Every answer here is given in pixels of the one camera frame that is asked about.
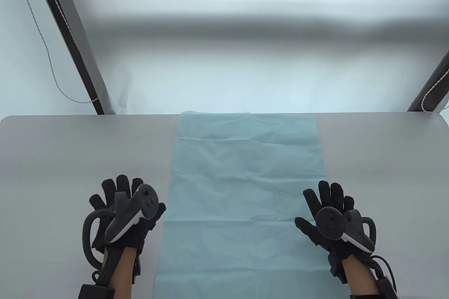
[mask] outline forearm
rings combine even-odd
[[[136,260],[137,250],[126,247],[123,251],[122,258],[114,271],[114,274],[109,281],[108,287],[115,289],[114,299],[130,299],[131,286],[133,285],[133,268]],[[105,250],[105,257],[103,264],[108,258],[107,250]]]
[[[353,295],[380,294],[371,269],[363,265],[356,257],[349,256],[348,259],[342,260],[342,264]]]

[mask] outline light blue paper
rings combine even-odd
[[[155,299],[347,298],[294,224],[325,179],[312,117],[183,113]]]

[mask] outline cord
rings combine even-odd
[[[54,72],[54,69],[53,69],[53,62],[52,62],[52,59],[51,59],[51,57],[50,57],[50,51],[49,51],[49,49],[48,49],[48,45],[47,45],[47,43],[46,43],[46,41],[45,41],[45,39],[44,39],[44,37],[43,37],[43,35],[42,35],[42,32],[41,32],[40,27],[39,27],[39,24],[37,23],[36,16],[34,15],[34,11],[33,11],[32,7],[31,7],[31,4],[29,3],[29,0],[26,0],[26,1],[27,1],[27,4],[28,4],[28,7],[29,7],[29,11],[31,12],[31,15],[32,15],[32,17],[33,17],[34,24],[36,25],[37,31],[38,31],[38,33],[39,33],[39,35],[40,35],[40,38],[42,39],[43,45],[44,45],[44,47],[45,47],[45,50],[47,51],[47,57],[48,57],[48,62],[50,63],[50,69],[51,69],[51,72],[52,72],[53,79],[54,79],[54,81],[55,81],[56,87],[58,88],[59,92],[61,92],[66,98],[68,98],[68,99],[71,100],[72,102],[76,102],[76,103],[79,103],[79,104],[89,104],[89,103],[91,103],[91,102],[95,102],[96,100],[98,100],[98,96],[97,96],[95,99],[89,100],[88,102],[79,102],[79,101],[77,101],[77,100],[74,100],[74,99],[70,98],[69,96],[67,96],[67,95],[61,90],[61,88],[59,87],[58,81],[56,80],[56,75],[55,75],[55,72]],[[54,0],[54,1],[55,1],[56,5],[58,6],[59,13],[62,15],[62,17],[63,17],[63,19],[64,19],[64,22],[65,22],[66,25],[67,25],[67,28],[69,29],[69,32],[70,32],[70,35],[72,36],[72,39],[73,39],[73,41],[74,41],[74,44],[75,44],[76,48],[78,49],[78,46],[76,45],[76,42],[75,42],[75,40],[74,40],[74,38],[73,38],[72,31],[71,31],[71,29],[70,29],[70,27],[69,27],[69,23],[67,22],[66,17],[64,16],[64,14],[63,14],[63,12],[62,12],[62,9],[61,9],[61,7],[59,6],[58,0]]]
[[[423,112],[427,112],[427,113],[432,113],[432,111],[426,111],[426,110],[424,110],[424,100],[425,100],[425,98],[427,97],[427,95],[438,85],[438,83],[439,82],[441,82],[442,80],[443,80],[443,78],[445,78],[446,77],[446,75],[449,73],[449,69],[446,71],[446,73],[443,75],[443,76],[441,76],[441,78],[435,83],[435,84],[433,84],[433,86],[430,88],[430,90],[424,95],[424,97],[422,97],[422,101],[421,101],[421,110],[423,111]]]
[[[381,261],[383,261],[383,262],[385,263],[385,265],[386,265],[387,268],[388,268],[388,272],[390,273],[390,276],[391,276],[391,282],[393,283],[393,288],[394,288],[394,290],[397,292],[397,289],[396,289],[396,281],[395,281],[395,279],[394,279],[393,271],[391,270],[390,264],[388,264],[388,262],[387,262],[383,257],[381,257],[381,256],[371,256],[371,258],[372,258],[372,259],[374,259],[374,258],[380,259]]]

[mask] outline finger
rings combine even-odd
[[[354,199],[351,196],[344,197],[344,211],[354,209]]]
[[[112,180],[112,179],[104,180],[101,184],[101,187],[103,188],[103,190],[105,192],[106,206],[113,205],[114,204],[114,195],[115,195],[115,192],[117,191],[115,189],[114,180]]]
[[[105,203],[98,194],[92,195],[89,199],[89,203],[95,210],[106,208]]]
[[[159,203],[158,211],[156,211],[156,214],[153,217],[154,221],[156,222],[159,220],[166,210],[167,207],[165,206],[165,203]]]
[[[332,203],[334,204],[334,208],[343,213],[343,188],[340,184],[334,182],[330,185],[330,195],[332,197]]]
[[[334,206],[330,197],[329,183],[327,181],[320,181],[318,183],[318,190],[320,192],[321,204],[323,206]]]
[[[316,196],[316,193],[312,189],[306,189],[303,191],[304,198],[306,199],[307,205],[309,206],[311,215],[315,219],[316,214],[322,208],[320,200]]]
[[[126,196],[128,196],[128,198],[131,198],[128,177],[126,175],[121,174],[117,176],[116,181],[117,181],[117,191],[124,191],[126,193]]]
[[[161,218],[162,214],[164,214],[164,212],[166,211],[166,207],[164,203],[159,203],[159,207],[158,207],[158,211],[156,212],[156,214],[154,215],[154,217],[152,219],[148,220],[149,223],[149,230],[153,230],[154,227],[156,226],[156,222]]]
[[[134,195],[139,186],[143,183],[143,180],[139,177],[133,179],[133,184],[131,185],[131,195]]]
[[[315,245],[321,244],[324,240],[324,237],[320,234],[318,229],[312,225],[306,219],[302,217],[296,217],[295,219],[296,227],[302,231],[302,233],[310,238],[310,240],[315,243]]]

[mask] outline person's right hand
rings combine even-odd
[[[129,187],[129,181],[126,175],[117,176],[116,182],[117,187],[112,179],[104,180],[101,184],[101,187],[103,187],[103,191],[105,192],[106,204],[103,202],[100,195],[95,194],[91,196],[89,203],[95,210],[108,208],[113,205],[114,195],[117,191],[124,191],[130,199],[138,187],[143,183],[143,180],[139,177],[133,179],[131,188]],[[98,226],[98,232],[92,243],[92,247],[96,248],[101,253],[104,253],[105,248],[108,246],[131,247],[137,249],[137,256],[139,256],[142,253],[148,231],[153,230],[156,225],[156,221],[162,216],[162,214],[164,214],[165,209],[165,204],[159,203],[158,210],[152,219],[141,218],[139,222],[130,227],[121,238],[109,244],[105,241],[105,231],[111,223],[112,218],[101,218],[100,225]]]
[[[329,183],[326,181],[320,181],[318,184],[320,192],[320,199],[316,196],[312,189],[306,189],[303,195],[306,199],[313,219],[316,218],[316,214],[325,206],[331,206],[342,214],[345,211],[354,209],[354,199],[351,196],[344,196],[343,189],[338,183],[332,183],[329,187]],[[350,255],[355,256],[369,256],[370,254],[360,250],[350,242],[344,242],[339,239],[338,241],[331,241],[323,237],[318,228],[312,225],[306,219],[302,217],[295,218],[296,227],[307,235],[315,245],[320,245],[329,252],[334,251],[341,259],[347,259]]]

